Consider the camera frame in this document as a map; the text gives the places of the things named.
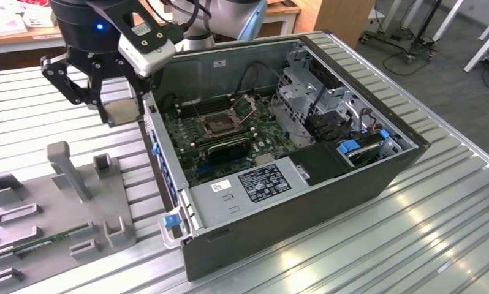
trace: warning label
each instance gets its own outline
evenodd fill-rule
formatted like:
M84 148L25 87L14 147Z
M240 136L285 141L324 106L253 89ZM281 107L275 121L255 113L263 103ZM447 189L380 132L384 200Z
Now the warning label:
M259 202L291 189L275 164L241 174L239 180L252 202Z

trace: blue latch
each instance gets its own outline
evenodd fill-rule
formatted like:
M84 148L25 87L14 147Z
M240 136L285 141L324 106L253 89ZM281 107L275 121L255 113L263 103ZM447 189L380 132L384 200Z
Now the blue latch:
M154 142L153 143L153 146L152 146L152 154L153 155L157 155L161 151L159 150L159 145L157 143Z
M380 134L380 136L383 137L384 140L390 137L390 133L384 129L379 131L379 134Z
M179 225L180 224L179 214L172 214L171 216L163 217L163 223L165 228L171 228Z
M355 149L359 149L360 148L360 146L359 146L359 144L356 144L356 142L355 142L355 140L354 139L351 139L351 140L347 140L347 141L344 141L344 142L342 142L340 144L339 144L339 150L342 151L342 153L347 153L347 152L350 152L350 151L352 151L352 150L355 150Z

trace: metal slotted table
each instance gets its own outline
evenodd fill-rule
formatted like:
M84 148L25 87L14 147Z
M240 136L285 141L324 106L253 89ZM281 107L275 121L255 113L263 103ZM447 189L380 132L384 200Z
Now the metal slotted table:
M179 249L163 245L164 209L136 125L101 125L38 68L0 72L0 173L48 174L44 146L54 141L68 141L77 166L108 152L137 236L129 249L17 293L489 293L489 155L334 36L307 36L431 147L378 198L195 282ZM104 86L104 95L128 94L122 80Z

